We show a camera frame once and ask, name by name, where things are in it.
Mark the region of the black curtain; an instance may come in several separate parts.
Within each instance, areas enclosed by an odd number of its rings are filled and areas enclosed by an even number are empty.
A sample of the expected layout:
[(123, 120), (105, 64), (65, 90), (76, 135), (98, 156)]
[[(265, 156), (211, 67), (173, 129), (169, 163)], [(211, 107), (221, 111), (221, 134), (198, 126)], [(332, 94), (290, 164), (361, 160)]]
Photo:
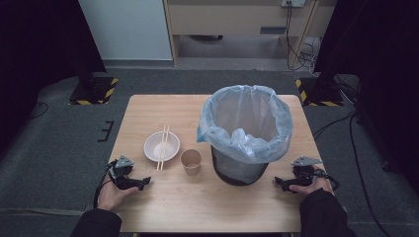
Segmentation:
[(419, 195), (419, 0), (337, 0), (315, 70), (352, 74), (359, 104)]
[(0, 154), (43, 87), (77, 76), (95, 92), (104, 70), (78, 0), (0, 0)]

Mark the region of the white board panel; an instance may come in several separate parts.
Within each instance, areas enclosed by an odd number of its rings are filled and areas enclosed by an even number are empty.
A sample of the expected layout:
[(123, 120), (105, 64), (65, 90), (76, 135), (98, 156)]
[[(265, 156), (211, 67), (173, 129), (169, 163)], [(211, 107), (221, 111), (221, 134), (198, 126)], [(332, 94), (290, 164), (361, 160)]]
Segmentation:
[(79, 3), (103, 59), (172, 59), (163, 0)]

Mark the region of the brown paper cup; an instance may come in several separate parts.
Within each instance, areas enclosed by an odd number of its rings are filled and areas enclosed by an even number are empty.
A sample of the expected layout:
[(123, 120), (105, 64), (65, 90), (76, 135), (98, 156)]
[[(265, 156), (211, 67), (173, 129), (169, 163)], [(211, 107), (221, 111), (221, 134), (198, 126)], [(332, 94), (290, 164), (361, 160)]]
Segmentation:
[(196, 176), (201, 171), (202, 155), (196, 149), (188, 149), (181, 154), (181, 164), (189, 176)]

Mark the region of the black mesh trash can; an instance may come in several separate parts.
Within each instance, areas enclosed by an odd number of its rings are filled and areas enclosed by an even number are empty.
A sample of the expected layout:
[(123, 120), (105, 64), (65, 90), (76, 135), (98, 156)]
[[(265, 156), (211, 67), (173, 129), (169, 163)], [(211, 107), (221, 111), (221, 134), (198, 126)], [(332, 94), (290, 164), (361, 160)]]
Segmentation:
[(246, 164), (236, 161), (211, 148), (212, 164), (217, 175), (227, 184), (248, 186), (257, 182), (268, 167), (268, 163)]

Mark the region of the black trash bin, blue bag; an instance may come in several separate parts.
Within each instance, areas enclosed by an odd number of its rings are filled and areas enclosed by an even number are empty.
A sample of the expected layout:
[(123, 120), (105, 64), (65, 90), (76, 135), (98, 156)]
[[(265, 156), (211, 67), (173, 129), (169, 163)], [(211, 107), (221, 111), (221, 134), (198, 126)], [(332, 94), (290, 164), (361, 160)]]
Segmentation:
[(270, 163), (289, 150), (293, 119), (289, 106), (265, 86), (235, 85), (203, 104), (197, 141), (247, 164)]

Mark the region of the person's right hand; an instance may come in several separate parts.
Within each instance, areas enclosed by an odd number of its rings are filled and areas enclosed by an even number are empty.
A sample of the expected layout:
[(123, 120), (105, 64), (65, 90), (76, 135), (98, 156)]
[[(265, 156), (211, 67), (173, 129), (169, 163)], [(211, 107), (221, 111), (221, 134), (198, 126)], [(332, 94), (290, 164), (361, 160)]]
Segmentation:
[(316, 178), (315, 181), (307, 187), (304, 186), (298, 186), (298, 185), (290, 185), (290, 190), (292, 192), (296, 192), (299, 194), (303, 194), (305, 196), (310, 195), (311, 193), (323, 190), (325, 192), (328, 192), (330, 194), (333, 193), (333, 189), (329, 183), (329, 181), (325, 178)]

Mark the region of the light wooden cabinet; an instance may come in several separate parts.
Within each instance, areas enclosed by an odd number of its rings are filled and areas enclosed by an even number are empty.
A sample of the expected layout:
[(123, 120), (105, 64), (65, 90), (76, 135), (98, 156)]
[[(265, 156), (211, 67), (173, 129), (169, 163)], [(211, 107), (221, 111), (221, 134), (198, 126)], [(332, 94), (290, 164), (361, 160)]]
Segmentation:
[(337, 2), (305, 0), (293, 8), (281, 0), (163, 0), (174, 59), (183, 36), (277, 35), (292, 66), (307, 38), (324, 36)]

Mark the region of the person's left hand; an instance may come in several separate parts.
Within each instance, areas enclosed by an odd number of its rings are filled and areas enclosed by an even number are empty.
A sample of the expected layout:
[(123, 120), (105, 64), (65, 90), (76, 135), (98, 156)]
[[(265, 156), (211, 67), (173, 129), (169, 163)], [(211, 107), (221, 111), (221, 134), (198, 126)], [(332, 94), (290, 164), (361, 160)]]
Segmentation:
[(99, 192), (97, 207), (112, 211), (121, 205), (125, 199), (139, 192), (137, 187), (120, 190), (112, 181), (106, 181)]

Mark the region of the white disposable bowl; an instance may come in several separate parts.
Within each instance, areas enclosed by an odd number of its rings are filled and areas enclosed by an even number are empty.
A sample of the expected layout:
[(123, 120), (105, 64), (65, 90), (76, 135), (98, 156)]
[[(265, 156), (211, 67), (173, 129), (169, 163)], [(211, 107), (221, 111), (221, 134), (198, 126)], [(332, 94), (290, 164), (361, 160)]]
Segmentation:
[[(145, 156), (154, 162), (158, 162), (162, 151), (162, 131), (150, 135), (143, 146)], [(176, 134), (170, 132), (168, 135), (165, 151), (165, 161), (174, 158), (180, 150), (180, 140)]]

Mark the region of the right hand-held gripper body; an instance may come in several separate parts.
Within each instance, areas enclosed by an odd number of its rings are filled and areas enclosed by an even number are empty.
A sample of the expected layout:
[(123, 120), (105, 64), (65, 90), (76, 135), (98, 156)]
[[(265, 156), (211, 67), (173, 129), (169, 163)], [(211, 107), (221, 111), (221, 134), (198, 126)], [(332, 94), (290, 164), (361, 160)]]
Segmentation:
[(300, 156), (292, 161), (293, 174), (295, 179), (292, 181), (293, 185), (308, 187), (317, 178), (326, 178), (327, 174), (320, 168), (315, 168), (315, 165), (322, 164), (321, 159), (315, 159), (306, 156)]

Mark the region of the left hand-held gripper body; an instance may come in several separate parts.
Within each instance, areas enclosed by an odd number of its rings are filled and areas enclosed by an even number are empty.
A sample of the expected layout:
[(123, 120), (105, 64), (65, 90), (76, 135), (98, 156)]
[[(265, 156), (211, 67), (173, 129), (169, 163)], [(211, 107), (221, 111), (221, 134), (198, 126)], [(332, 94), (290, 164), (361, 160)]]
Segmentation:
[(139, 187), (139, 181), (130, 179), (128, 174), (132, 171), (134, 162), (122, 155), (108, 164), (109, 177), (120, 190)]

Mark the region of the striped black stand base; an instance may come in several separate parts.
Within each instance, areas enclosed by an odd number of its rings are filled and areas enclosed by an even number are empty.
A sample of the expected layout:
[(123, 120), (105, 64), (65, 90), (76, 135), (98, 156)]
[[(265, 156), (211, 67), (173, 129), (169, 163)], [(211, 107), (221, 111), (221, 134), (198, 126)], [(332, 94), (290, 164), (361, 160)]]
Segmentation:
[(69, 98), (69, 105), (103, 105), (109, 102), (119, 80), (114, 77), (93, 77), (79, 81)]
[(308, 77), (295, 80), (301, 102), (304, 106), (335, 107), (343, 105), (340, 89), (334, 80), (323, 81)]

